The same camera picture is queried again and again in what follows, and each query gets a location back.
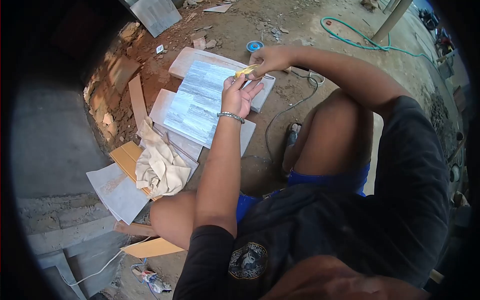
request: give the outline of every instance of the blue grinding disc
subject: blue grinding disc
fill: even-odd
[[[264,46],[264,44],[262,42],[250,41],[250,42],[247,43],[247,50],[249,52],[255,52],[263,46]]]

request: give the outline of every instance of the forearm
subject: forearm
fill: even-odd
[[[193,227],[217,225],[237,235],[236,209],[240,192],[240,127],[220,117],[197,190]]]
[[[390,75],[368,62],[348,55],[297,47],[294,64],[325,76],[362,106],[388,118],[391,100],[410,93]]]

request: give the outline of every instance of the man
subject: man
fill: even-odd
[[[189,250],[174,298],[427,298],[420,288],[447,233],[448,174],[418,103],[383,71],[339,53],[265,47],[254,63],[248,79],[257,80],[243,89],[244,76],[225,80],[222,112],[245,118],[258,79],[292,65],[339,89],[290,127],[288,187],[266,199],[239,198],[241,122],[219,117],[197,192],[151,209],[155,231]],[[384,129],[375,192],[364,197],[372,112]]]

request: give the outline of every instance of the foot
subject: foot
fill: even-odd
[[[300,123],[292,123],[288,127],[288,129],[287,129],[287,147],[285,148],[285,153],[287,153],[287,151],[289,149],[291,149],[293,147],[293,145],[295,144],[295,142],[297,141],[300,129],[301,129],[301,124]],[[282,176],[284,176],[285,178],[288,178],[290,176],[291,171],[292,171],[292,168],[289,168],[288,170],[286,170],[285,166],[282,164]]]

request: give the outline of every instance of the bracelet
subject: bracelet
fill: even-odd
[[[221,116],[231,117],[239,120],[242,124],[245,124],[245,120],[243,118],[237,116],[236,114],[232,114],[231,112],[228,112],[228,111],[218,112],[216,113],[216,116],[217,118],[220,118]]]

